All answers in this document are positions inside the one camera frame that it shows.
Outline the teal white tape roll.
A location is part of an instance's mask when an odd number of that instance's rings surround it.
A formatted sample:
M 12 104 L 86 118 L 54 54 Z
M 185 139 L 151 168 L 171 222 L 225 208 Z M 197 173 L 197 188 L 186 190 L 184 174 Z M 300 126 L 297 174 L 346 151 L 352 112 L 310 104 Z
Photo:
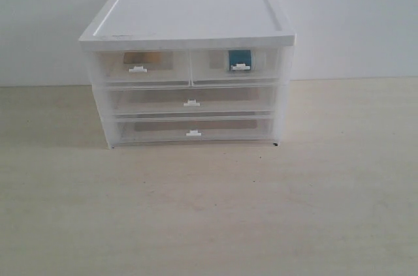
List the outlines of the teal white tape roll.
M 229 50 L 227 70 L 232 73 L 249 73 L 261 70 L 266 63 L 266 53 L 262 50 Z

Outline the yellow cheese wedge block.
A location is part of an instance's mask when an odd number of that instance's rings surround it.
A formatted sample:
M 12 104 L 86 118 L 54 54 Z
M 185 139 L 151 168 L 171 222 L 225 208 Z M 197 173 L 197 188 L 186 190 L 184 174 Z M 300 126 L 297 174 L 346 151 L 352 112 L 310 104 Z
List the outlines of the yellow cheese wedge block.
M 160 64 L 162 61 L 160 52 L 125 52 L 123 63 L 132 64 Z

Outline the clear middle wide drawer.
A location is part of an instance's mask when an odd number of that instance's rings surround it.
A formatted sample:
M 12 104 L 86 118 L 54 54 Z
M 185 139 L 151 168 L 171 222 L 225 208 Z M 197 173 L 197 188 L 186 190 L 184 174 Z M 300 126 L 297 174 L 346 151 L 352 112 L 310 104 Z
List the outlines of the clear middle wide drawer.
M 128 89 L 110 91 L 116 115 L 269 111 L 274 108 L 275 86 L 189 87 L 184 89 Z

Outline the clear wide drawer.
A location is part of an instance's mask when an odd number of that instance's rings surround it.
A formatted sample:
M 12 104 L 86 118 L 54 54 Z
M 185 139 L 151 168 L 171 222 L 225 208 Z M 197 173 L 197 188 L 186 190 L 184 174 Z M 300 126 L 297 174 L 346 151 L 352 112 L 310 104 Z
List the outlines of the clear wide drawer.
M 146 142 L 186 142 L 203 140 L 273 140 L 274 120 L 242 118 L 117 122 L 112 146 Z
M 189 87 L 184 89 L 128 89 L 110 91 L 116 115 L 269 111 L 274 108 L 275 86 Z

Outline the white plastic drawer cabinet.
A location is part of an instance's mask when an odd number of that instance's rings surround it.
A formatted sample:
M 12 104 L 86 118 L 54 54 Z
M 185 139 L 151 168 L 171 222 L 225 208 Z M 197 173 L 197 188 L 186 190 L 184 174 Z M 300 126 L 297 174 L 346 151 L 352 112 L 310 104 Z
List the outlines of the white plastic drawer cabinet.
M 296 41 L 295 31 L 278 0 L 108 0 L 81 34 L 79 42 L 86 56 L 93 96 L 109 148 L 117 122 L 183 121 L 225 118 L 271 118 L 274 145 L 281 142 L 287 93 Z M 190 53 L 195 50 L 239 50 L 276 48 L 281 50 L 280 77 L 265 84 L 194 85 Z M 95 52 L 183 51 L 189 53 L 189 85 L 107 87 L 92 82 L 90 67 Z M 275 105 L 269 111 L 180 112 L 116 115 L 110 105 L 110 91 L 128 89 L 184 89 L 189 87 L 275 86 Z M 233 142 L 245 140 L 203 140 L 186 142 Z

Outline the clear bottom wide drawer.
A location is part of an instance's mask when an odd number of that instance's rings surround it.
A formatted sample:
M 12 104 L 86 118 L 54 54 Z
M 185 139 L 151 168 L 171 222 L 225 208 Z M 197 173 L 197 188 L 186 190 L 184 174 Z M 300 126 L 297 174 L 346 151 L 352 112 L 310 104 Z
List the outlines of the clear bottom wide drawer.
M 117 122 L 112 146 L 146 142 L 186 142 L 203 140 L 273 140 L 274 120 L 242 118 Z

